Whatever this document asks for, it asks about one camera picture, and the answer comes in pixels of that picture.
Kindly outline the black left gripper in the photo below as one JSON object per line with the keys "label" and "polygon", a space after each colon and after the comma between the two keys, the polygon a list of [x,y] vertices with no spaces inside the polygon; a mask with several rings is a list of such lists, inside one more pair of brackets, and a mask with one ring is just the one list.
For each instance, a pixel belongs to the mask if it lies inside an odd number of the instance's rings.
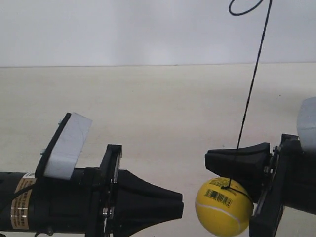
{"label": "black left gripper", "polygon": [[99,167],[75,168],[70,180],[38,177],[32,191],[32,232],[107,237],[115,182],[118,205],[113,236],[129,237],[148,227],[181,219],[183,195],[119,171],[121,145],[109,144]]}

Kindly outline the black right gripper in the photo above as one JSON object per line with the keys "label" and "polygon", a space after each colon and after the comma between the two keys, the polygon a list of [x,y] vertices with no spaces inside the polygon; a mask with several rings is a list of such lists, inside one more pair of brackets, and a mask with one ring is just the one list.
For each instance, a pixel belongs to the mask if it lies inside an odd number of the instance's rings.
{"label": "black right gripper", "polygon": [[289,134],[281,136],[275,155],[278,165],[273,181],[263,194],[263,185],[257,181],[263,179],[264,168],[269,165],[270,143],[212,149],[204,156],[207,170],[236,180],[244,188],[241,193],[258,203],[249,220],[250,237],[274,237],[286,207],[312,215],[316,213],[315,155],[303,151],[299,137]]}

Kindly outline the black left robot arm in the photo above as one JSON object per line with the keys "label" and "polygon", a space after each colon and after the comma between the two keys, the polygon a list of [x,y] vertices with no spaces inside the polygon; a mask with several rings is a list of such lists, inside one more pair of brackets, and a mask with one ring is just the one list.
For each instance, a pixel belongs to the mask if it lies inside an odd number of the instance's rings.
{"label": "black left robot arm", "polygon": [[180,219],[180,193],[120,169],[122,146],[107,146],[99,167],[76,168],[70,180],[31,173],[0,174],[1,232],[129,237]]}

